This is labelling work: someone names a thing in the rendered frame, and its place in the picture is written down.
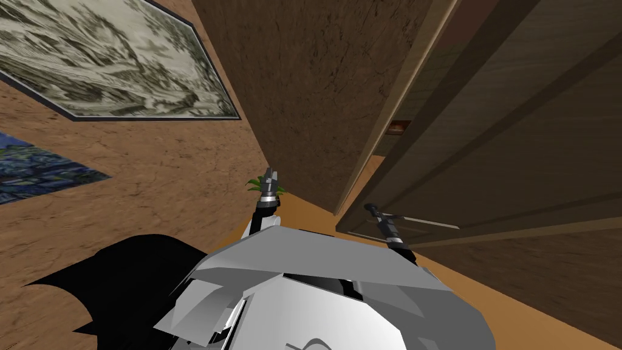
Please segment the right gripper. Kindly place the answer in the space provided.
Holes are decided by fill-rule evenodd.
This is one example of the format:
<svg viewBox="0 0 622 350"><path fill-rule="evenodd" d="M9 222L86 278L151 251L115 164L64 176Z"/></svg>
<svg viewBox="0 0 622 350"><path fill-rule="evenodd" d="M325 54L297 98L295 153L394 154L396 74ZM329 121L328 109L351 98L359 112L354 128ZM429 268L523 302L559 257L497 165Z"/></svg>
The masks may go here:
<svg viewBox="0 0 622 350"><path fill-rule="evenodd" d="M367 210L372 217L378 220L377 227L386 240L397 240L397 229L389 216L386 216L380 212L375 204L365 204L364 209Z"/></svg>

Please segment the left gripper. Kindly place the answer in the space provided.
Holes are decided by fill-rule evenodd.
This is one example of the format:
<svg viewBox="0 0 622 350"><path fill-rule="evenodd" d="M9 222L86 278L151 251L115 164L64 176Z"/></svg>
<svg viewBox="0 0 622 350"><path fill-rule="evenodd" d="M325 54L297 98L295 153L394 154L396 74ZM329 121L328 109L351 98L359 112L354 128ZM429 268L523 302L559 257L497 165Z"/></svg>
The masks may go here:
<svg viewBox="0 0 622 350"><path fill-rule="evenodd" d="M277 197L278 190L278 172L273 171L270 167L266 169L264 179L260 180L260 192L262 197Z"/></svg>

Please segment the green potted plant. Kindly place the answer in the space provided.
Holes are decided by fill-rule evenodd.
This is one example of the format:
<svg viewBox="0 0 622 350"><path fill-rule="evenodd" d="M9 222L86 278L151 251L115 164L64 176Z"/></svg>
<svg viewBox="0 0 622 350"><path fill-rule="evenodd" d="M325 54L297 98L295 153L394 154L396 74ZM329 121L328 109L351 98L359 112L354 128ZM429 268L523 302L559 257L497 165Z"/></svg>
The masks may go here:
<svg viewBox="0 0 622 350"><path fill-rule="evenodd" d="M248 191L258 191L260 192L260 180L264 179L264 176L258 176L256 179L250 179L247 184L251 185L250 189L248 189ZM278 190L279 190L279 196L286 194L287 192L285 191L285 189L283 189L282 186L278 185Z"/></svg>

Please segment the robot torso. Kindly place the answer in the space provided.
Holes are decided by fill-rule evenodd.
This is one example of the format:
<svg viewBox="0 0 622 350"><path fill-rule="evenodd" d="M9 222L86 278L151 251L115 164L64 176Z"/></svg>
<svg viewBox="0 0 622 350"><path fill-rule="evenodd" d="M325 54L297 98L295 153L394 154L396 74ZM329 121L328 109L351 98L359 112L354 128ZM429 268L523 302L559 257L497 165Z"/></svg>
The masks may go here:
<svg viewBox="0 0 622 350"><path fill-rule="evenodd" d="M271 226L204 258L155 328L174 350L496 350L481 312L388 249Z"/></svg>

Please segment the brown wooden door leaf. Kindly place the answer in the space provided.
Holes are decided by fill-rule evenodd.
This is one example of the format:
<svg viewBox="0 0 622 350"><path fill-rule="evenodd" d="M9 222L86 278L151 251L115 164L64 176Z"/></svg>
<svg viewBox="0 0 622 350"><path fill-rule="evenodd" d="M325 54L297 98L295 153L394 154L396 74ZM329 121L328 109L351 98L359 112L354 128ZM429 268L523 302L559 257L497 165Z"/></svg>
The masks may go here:
<svg viewBox="0 0 622 350"><path fill-rule="evenodd" d="M341 233L409 245L622 217L622 0L463 0Z"/></svg>

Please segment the blue painting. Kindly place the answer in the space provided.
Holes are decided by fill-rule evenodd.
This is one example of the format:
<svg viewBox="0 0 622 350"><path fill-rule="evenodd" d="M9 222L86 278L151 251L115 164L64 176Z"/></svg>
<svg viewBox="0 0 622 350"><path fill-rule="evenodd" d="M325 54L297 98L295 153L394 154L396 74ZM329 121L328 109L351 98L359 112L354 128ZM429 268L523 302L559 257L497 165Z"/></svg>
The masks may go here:
<svg viewBox="0 0 622 350"><path fill-rule="evenodd" d="M0 205L109 178L0 131Z"/></svg>

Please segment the grey landscape picture dark frame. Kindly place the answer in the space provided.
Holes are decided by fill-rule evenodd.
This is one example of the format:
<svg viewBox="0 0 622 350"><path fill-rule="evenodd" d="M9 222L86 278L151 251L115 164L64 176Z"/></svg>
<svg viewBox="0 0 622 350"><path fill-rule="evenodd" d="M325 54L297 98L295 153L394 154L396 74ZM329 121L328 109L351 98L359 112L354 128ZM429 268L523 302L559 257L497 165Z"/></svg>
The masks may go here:
<svg viewBox="0 0 622 350"><path fill-rule="evenodd" d="M0 0L0 80L73 121L240 119L195 26L154 0Z"/></svg>

